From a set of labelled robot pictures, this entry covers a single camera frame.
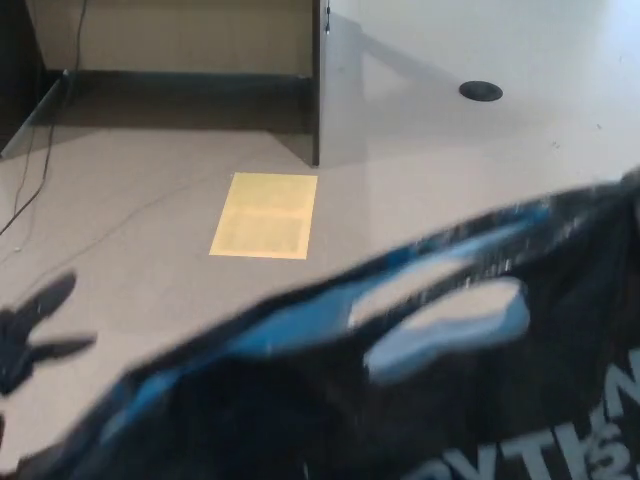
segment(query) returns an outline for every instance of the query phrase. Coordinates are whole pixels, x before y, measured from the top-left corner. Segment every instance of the black fabric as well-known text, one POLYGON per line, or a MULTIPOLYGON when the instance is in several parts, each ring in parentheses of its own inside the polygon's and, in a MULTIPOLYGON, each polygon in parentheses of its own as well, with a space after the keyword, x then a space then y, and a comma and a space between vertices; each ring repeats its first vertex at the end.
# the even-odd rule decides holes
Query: black fabric
POLYGON ((267 299, 125 375, 17 478, 638 479, 637 192, 603 185, 516 205, 267 299), (225 348, 280 309, 534 217, 360 328, 268 356, 225 348), (389 330, 501 277, 522 282, 525 335, 371 381, 364 354, 389 330))

